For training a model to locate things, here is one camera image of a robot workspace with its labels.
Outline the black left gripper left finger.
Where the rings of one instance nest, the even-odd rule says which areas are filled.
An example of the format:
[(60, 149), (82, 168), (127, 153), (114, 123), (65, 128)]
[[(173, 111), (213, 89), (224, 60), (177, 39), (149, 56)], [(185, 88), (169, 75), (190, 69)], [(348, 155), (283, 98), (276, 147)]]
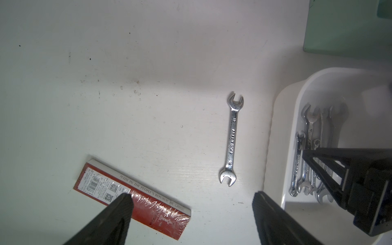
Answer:
[(121, 194), (66, 244), (124, 245), (133, 208), (132, 196)]

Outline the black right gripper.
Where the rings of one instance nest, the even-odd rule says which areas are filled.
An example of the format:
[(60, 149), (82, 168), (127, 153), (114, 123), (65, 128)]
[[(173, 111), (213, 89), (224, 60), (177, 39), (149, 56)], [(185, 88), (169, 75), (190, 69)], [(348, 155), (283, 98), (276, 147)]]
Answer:
[[(392, 229), (392, 150), (318, 148), (303, 159), (337, 204), (354, 215), (353, 224), (369, 236)], [(320, 160), (333, 176), (319, 165)]]

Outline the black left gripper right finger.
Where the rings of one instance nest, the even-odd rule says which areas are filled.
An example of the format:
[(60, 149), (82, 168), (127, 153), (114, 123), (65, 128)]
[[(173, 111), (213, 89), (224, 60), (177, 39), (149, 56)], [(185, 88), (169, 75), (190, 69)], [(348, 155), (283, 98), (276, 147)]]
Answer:
[(263, 245), (320, 245), (298, 222), (265, 192), (256, 192), (252, 202), (255, 223)]

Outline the silver combination wrench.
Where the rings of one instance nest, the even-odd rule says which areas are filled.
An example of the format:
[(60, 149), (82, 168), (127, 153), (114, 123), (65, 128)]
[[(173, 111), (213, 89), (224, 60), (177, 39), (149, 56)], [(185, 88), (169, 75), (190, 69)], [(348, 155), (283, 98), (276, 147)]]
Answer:
[[(306, 104), (305, 107), (303, 108), (301, 112), (301, 116), (304, 119), (305, 122), (305, 146), (303, 149), (303, 156), (305, 153), (305, 150), (311, 150), (312, 148), (312, 142), (313, 142), (313, 132), (314, 132), (314, 124), (321, 118), (321, 112), (317, 108), (315, 110), (315, 113), (312, 113), (310, 111), (310, 104)], [(302, 162), (302, 177), (299, 181), (298, 184), (298, 189), (300, 191), (303, 191), (304, 195), (308, 196), (313, 192), (313, 185), (311, 182), (311, 169), (310, 166), (303, 160)]]

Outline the small silver open-end wrench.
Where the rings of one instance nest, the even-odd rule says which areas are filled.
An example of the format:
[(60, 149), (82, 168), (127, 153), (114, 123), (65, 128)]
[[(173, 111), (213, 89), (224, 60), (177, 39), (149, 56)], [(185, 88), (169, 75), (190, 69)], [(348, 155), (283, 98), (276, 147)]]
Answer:
[(295, 145), (295, 155), (294, 155), (294, 162), (293, 162), (293, 172), (292, 172), (292, 179), (291, 185), (289, 189), (289, 194), (292, 197), (296, 197), (298, 195), (298, 188), (297, 188), (297, 178), (299, 172), (299, 165), (301, 159), (301, 152), (303, 147), (303, 141), (305, 139), (305, 132), (300, 131), (296, 133), (296, 145)]

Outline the large silver open-end wrench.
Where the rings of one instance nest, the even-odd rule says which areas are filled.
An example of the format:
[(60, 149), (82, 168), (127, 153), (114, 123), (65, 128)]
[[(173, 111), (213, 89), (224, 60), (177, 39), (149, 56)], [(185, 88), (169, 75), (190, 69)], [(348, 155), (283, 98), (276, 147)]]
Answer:
[(225, 179), (228, 179), (228, 186), (231, 187), (237, 180), (234, 172), (234, 156), (235, 156), (235, 145), (237, 136), (237, 123), (238, 114), (244, 106), (244, 98), (240, 97), (239, 101), (235, 101), (235, 93), (232, 92), (227, 100), (230, 107), (230, 121), (228, 131), (228, 141), (226, 150), (225, 166), (219, 172), (219, 181), (223, 183)]

